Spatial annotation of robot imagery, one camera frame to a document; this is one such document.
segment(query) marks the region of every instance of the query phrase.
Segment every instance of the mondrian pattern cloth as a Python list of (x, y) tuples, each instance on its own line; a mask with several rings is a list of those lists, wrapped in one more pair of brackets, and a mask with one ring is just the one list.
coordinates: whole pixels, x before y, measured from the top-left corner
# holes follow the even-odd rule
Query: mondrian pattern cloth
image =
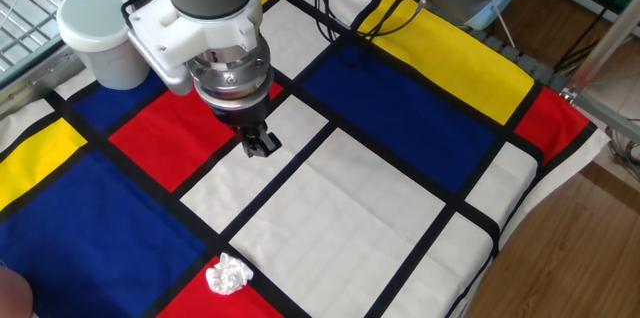
[[(263, 0), (283, 143), (268, 159), (154, 74), (114, 91), (85, 71), (0, 121), (0, 262), (39, 317), (459, 317), (607, 141), (429, 12), (329, 44), (312, 1)], [(393, 1), (332, 9), (364, 32)], [(223, 252), (255, 273), (230, 296), (204, 277)]]

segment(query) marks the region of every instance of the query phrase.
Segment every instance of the crumpled white cloth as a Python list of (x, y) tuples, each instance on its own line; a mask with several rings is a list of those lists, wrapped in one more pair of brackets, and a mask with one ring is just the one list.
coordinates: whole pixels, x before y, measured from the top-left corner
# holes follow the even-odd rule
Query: crumpled white cloth
[(205, 276), (212, 291), (229, 295), (244, 287), (253, 278), (253, 271), (241, 260), (222, 253), (220, 262), (207, 269)]

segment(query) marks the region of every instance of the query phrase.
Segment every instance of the blue square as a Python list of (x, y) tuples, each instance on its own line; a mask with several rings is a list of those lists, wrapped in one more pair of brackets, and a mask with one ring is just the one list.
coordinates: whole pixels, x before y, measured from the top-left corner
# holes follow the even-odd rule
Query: blue square
[(354, 46), (330, 57), (303, 88), (452, 193), (496, 139), (436, 93)]
[(87, 98), (73, 105), (96, 130), (104, 132), (120, 117), (144, 102), (153, 92), (162, 89), (160, 78), (152, 70), (139, 86), (129, 90), (115, 90), (100, 86)]
[(203, 251), (97, 152), (0, 224), (0, 258), (40, 317), (139, 317)]

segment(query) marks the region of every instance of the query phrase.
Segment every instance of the white plastic container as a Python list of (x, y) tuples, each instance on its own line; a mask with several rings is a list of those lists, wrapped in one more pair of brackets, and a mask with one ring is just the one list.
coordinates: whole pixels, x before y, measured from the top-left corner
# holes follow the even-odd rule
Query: white plastic container
[(57, 14), (62, 40), (101, 85), (118, 90), (137, 87), (150, 70), (127, 38), (120, 12), (126, 1), (63, 0)]

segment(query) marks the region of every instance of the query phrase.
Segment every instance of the red square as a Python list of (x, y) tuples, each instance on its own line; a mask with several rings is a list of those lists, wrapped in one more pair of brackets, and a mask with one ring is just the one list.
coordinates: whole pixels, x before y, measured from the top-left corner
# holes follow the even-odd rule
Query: red square
[(205, 272), (218, 263), (213, 258), (158, 315), (158, 318), (275, 318), (282, 317), (250, 285), (223, 296), (209, 289)]
[[(282, 90), (274, 84), (271, 98)], [(233, 136), (194, 89), (186, 96), (165, 93), (109, 140), (173, 192)]]
[(557, 93), (544, 87), (515, 133), (544, 154), (544, 165), (567, 147), (589, 124), (589, 119)]

